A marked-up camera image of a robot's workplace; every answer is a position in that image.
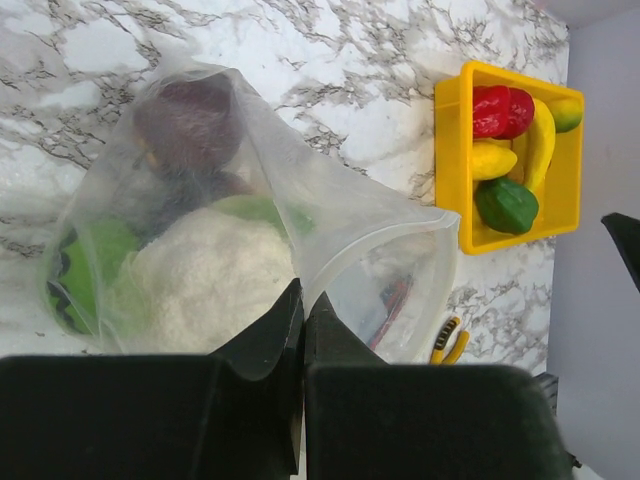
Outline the white cauliflower toy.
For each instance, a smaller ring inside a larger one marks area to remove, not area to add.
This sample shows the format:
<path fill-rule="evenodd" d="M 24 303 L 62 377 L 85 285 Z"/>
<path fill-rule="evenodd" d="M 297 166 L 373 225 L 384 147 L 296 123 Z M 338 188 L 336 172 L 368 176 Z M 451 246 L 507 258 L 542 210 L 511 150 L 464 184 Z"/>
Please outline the white cauliflower toy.
<path fill-rule="evenodd" d="M 105 293 L 104 332 L 123 353 L 209 353 L 264 315 L 295 276 L 274 202 L 226 197 L 126 256 Z"/>

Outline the dark purple mangosteen toy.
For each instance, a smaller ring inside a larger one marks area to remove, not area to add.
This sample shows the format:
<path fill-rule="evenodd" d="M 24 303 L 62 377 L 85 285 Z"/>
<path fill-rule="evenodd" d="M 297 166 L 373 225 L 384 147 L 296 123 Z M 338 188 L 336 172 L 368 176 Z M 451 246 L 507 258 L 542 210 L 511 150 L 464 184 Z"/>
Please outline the dark purple mangosteen toy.
<path fill-rule="evenodd" d="M 234 89 L 223 74 L 161 86 L 134 107 L 133 125 L 147 163 L 166 177 L 216 173 L 244 137 Z"/>

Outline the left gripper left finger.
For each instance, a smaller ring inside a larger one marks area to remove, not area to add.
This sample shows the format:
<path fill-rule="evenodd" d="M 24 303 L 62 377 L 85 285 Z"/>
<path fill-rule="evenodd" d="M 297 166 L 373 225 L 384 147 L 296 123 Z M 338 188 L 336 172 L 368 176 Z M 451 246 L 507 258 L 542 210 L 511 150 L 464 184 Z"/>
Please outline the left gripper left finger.
<path fill-rule="evenodd" d="M 1 362 L 5 479 L 287 479 L 299 470 L 304 312 L 293 281 L 206 355 Z"/>

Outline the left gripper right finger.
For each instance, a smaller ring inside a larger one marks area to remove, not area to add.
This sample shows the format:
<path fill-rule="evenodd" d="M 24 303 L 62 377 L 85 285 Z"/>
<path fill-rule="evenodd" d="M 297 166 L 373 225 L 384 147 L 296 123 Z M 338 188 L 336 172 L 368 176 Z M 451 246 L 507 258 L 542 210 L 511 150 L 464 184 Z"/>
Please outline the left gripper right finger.
<path fill-rule="evenodd" d="M 503 365 L 388 364 L 321 297 L 306 324 L 311 479 L 568 479 L 539 383 Z"/>

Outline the green watermelon ball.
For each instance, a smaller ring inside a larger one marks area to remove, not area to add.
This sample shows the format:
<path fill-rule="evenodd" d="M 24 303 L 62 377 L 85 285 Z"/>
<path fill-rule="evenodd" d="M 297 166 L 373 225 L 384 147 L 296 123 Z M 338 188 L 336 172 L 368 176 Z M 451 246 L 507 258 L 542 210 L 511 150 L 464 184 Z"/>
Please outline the green watermelon ball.
<path fill-rule="evenodd" d="M 99 332 L 99 290 L 118 276 L 139 238 L 122 220 L 101 218 L 76 228 L 67 224 L 55 244 L 44 293 L 58 323 L 79 335 Z"/>

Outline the clear zip top bag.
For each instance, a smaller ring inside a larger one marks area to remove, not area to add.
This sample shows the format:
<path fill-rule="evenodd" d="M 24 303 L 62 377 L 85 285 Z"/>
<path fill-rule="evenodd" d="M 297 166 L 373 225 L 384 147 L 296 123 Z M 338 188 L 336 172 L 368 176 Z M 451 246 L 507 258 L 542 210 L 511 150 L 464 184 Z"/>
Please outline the clear zip top bag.
<path fill-rule="evenodd" d="M 292 281 L 390 363 L 438 335 L 460 218 L 309 147 L 236 69 L 162 64 L 63 211 L 41 294 L 102 349 L 210 353 Z"/>

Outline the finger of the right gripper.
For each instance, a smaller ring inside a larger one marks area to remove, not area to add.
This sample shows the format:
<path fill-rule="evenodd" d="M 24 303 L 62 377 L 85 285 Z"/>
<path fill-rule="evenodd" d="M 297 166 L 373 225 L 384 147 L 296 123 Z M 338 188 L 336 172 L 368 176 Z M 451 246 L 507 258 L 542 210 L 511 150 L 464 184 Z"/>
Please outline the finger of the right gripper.
<path fill-rule="evenodd" d="M 611 236 L 636 289 L 640 291 L 640 221 L 613 212 L 603 216 L 601 223 Z"/>

